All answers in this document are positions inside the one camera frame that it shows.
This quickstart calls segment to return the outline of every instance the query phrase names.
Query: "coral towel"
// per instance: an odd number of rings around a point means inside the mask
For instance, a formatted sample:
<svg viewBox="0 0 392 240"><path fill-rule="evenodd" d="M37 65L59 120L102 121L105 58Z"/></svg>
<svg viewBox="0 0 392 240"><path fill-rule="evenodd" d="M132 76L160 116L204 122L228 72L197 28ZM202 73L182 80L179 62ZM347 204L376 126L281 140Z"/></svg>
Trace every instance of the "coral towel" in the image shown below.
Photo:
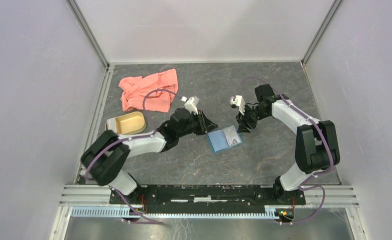
<svg viewBox="0 0 392 240"><path fill-rule="evenodd" d="M133 109L142 110L143 99L150 91L155 89L168 89L177 93L177 71L171 69L147 77L126 77L119 82L119 87L124 90L121 97L122 110L126 112ZM167 113L174 97L174 94L165 91L154 92L146 100L146 110Z"/></svg>

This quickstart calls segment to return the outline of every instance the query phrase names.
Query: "marble floor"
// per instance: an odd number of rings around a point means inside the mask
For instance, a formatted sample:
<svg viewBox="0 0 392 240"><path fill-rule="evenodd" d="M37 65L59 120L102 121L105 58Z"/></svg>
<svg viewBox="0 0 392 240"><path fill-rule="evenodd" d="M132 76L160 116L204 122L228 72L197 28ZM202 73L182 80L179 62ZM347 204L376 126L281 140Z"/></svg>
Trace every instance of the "marble floor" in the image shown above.
<svg viewBox="0 0 392 240"><path fill-rule="evenodd" d="M125 114L121 107L124 77L147 76L176 69L178 93L197 96L198 108L219 128L237 126L236 109L230 108L230 97L239 92L246 102L255 103L256 80L236 87L246 77L263 78L287 95L306 113L318 118L319 113L309 83L298 62L239 62L117 65L114 68L103 110L99 134L107 119ZM183 104L174 100L170 113L143 112L145 132L168 120ZM124 165L140 184L263 184L271 185L277 176L294 163L295 135L282 122L271 117L258 122L256 130L243 134L244 143L220 153L213 153L205 136L187 135L178 146L163 153L148 153L129 158ZM321 176L312 184L339 184L336 173Z"/></svg>

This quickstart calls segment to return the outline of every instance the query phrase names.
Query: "pink cloth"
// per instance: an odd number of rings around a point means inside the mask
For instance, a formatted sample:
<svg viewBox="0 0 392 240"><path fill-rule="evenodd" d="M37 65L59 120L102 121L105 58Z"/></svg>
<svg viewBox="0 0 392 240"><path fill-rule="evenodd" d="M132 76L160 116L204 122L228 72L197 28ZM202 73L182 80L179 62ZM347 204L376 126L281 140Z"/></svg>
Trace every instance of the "pink cloth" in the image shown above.
<svg viewBox="0 0 392 240"><path fill-rule="evenodd" d="M142 76L126 77L119 82L119 87L124 90L121 97L122 110L126 112L133 109L142 110L144 97L150 91L168 89L177 93L177 71L170 69L144 78ZM146 109L167 113L174 97L174 94L165 91L154 92L146 100Z"/></svg>

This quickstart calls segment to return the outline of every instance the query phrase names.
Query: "white wall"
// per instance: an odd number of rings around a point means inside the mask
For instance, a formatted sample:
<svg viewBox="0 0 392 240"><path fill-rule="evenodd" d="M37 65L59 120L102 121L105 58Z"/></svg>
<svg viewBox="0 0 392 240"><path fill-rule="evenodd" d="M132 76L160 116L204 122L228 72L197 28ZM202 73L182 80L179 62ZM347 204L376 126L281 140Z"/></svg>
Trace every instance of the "white wall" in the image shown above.
<svg viewBox="0 0 392 240"><path fill-rule="evenodd" d="M371 239L392 239L392 1L344 1L307 72Z"/></svg>
<svg viewBox="0 0 392 240"><path fill-rule="evenodd" d="M297 61L333 0L78 0L110 62Z"/></svg>
<svg viewBox="0 0 392 240"><path fill-rule="evenodd" d="M48 239L103 67L64 0L0 0L0 240Z"/></svg>

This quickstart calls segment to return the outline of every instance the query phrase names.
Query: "black mounting plate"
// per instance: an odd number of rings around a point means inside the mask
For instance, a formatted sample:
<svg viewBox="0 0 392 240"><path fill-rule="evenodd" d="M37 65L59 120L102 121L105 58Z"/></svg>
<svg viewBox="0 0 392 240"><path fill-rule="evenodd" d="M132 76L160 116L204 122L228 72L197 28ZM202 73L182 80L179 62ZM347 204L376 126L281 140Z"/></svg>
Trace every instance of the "black mounting plate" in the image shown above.
<svg viewBox="0 0 392 240"><path fill-rule="evenodd" d="M264 185L143 185L138 186L128 200L140 205L142 195L152 214L264 213L265 205L291 206L293 197L296 205L306 204L302 191L287 192L276 200L272 187ZM200 200L207 197L216 202ZM125 204L115 191L109 203Z"/></svg>

